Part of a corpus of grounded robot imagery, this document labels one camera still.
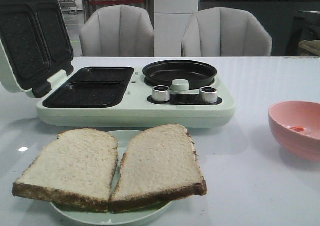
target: round black pan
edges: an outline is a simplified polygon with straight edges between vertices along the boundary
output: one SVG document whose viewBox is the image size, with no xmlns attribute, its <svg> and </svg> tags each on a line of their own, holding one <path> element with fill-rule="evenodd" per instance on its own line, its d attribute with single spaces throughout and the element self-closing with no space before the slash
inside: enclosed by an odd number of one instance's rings
<svg viewBox="0 0 320 226">
<path fill-rule="evenodd" d="M 217 69 L 207 63 L 191 60 L 165 60 L 151 63 L 142 70 L 147 83 L 170 87 L 172 80 L 188 80 L 190 89 L 209 86 L 215 80 Z"/>
</svg>

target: white cabinet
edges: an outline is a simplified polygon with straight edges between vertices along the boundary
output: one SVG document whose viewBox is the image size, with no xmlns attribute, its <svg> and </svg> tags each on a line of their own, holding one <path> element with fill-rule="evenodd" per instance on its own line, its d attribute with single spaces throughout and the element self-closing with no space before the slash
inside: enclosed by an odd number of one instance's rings
<svg viewBox="0 0 320 226">
<path fill-rule="evenodd" d="M 181 41 L 199 0 L 154 0 L 154 55 L 181 57 Z"/>
</svg>

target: bread slice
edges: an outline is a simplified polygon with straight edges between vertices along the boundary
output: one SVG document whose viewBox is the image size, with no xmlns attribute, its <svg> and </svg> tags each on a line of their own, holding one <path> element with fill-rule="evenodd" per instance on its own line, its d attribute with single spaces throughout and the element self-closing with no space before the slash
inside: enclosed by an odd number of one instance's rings
<svg viewBox="0 0 320 226">
<path fill-rule="evenodd" d="M 114 213 L 207 194 L 194 142 L 179 124 L 150 128 L 133 138 L 120 175 L 110 201 Z"/>
<path fill-rule="evenodd" d="M 103 131 L 84 128 L 60 133 L 13 184 L 12 194 L 106 212 L 117 148 L 117 139 Z"/>
</svg>

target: plate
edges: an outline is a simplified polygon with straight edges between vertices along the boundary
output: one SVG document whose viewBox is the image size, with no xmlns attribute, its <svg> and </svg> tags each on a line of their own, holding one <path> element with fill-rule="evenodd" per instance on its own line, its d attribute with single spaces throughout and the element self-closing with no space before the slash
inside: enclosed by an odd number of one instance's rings
<svg viewBox="0 0 320 226">
<path fill-rule="evenodd" d="M 118 169 L 115 172 L 112 189 L 116 188 L 117 182 L 120 178 L 119 166 L 123 154 L 127 151 L 129 141 L 138 135 L 141 131 L 138 130 L 117 130 L 110 131 L 109 134 L 115 136 L 118 139 Z M 163 213 L 167 211 L 171 202 L 158 203 L 143 209 L 132 210 L 130 212 L 117 213 L 112 212 L 89 212 L 83 209 L 74 208 L 67 205 L 59 205 L 52 203 L 52 206 L 65 217 L 89 225 L 100 225 L 100 226 L 137 226 L 147 224 Z"/>
</svg>

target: pink bowl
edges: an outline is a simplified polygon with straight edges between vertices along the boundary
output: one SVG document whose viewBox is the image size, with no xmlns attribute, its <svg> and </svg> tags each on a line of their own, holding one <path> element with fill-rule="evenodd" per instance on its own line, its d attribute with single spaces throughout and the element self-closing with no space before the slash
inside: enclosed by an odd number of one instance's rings
<svg viewBox="0 0 320 226">
<path fill-rule="evenodd" d="M 320 103 L 287 101 L 269 108 L 276 141 L 293 154 L 320 162 Z"/>
</svg>

